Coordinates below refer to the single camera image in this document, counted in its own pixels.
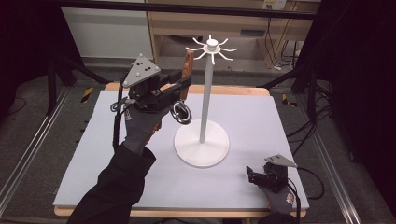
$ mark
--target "white wall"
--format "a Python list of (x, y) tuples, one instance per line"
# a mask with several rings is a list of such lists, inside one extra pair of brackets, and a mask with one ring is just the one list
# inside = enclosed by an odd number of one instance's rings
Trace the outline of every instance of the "white wall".
[(66, 7), (63, 12), (81, 57), (153, 58), (146, 12)]

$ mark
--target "gray glove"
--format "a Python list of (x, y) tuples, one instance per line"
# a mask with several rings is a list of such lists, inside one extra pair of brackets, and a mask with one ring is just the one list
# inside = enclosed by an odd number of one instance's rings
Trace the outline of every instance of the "gray glove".
[(129, 106), (124, 112), (126, 137), (122, 144), (132, 152), (142, 155), (145, 145), (155, 131), (160, 129), (161, 119), (169, 110), (170, 107), (166, 107), (157, 114), (149, 114), (138, 111), (134, 106)]
[(291, 193), (288, 187), (284, 187), (278, 193), (273, 193), (270, 189), (260, 187), (264, 192), (270, 204), (270, 210), (272, 213), (280, 213), (290, 215), (291, 209), (294, 202), (294, 195)]

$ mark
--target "person's arm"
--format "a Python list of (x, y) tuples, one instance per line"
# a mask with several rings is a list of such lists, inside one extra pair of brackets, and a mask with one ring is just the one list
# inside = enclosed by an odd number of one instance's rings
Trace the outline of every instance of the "person's arm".
[(166, 108), (159, 114), (145, 114), (131, 106), (126, 112), (130, 118), (125, 120), (125, 141), (99, 174), (97, 184), (78, 203), (68, 224), (128, 223), (131, 206), (139, 202), (145, 176), (155, 162), (145, 145), (168, 111)]
[(278, 193), (273, 193), (270, 189), (259, 187), (264, 192), (271, 210), (271, 215), (259, 220), (259, 224), (294, 224), (296, 218), (293, 217), (291, 209), (294, 202), (294, 195), (288, 187), (284, 187)]

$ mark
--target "white round base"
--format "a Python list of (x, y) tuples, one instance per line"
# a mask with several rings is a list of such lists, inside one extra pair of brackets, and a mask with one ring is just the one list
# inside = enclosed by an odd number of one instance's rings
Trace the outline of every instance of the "white round base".
[(225, 130), (216, 122), (208, 120), (205, 141), (199, 142), (201, 120), (193, 120), (181, 126), (175, 135), (177, 155), (189, 165), (210, 167), (221, 162), (230, 148), (230, 139)]

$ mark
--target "triangular metal plate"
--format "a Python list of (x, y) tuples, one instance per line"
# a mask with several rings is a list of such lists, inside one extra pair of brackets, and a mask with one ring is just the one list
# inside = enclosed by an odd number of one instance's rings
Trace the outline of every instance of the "triangular metal plate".
[(286, 159), (285, 157), (279, 154), (277, 154), (276, 156), (265, 158), (265, 160), (275, 165), (290, 166), (297, 168), (297, 164), (295, 162), (289, 161), (288, 159)]
[(148, 79), (149, 77), (159, 74), (160, 72), (161, 69), (157, 65), (143, 56), (143, 54), (140, 54), (129, 71), (128, 76), (125, 78), (125, 81), (122, 83), (122, 86), (124, 88), (129, 88)]

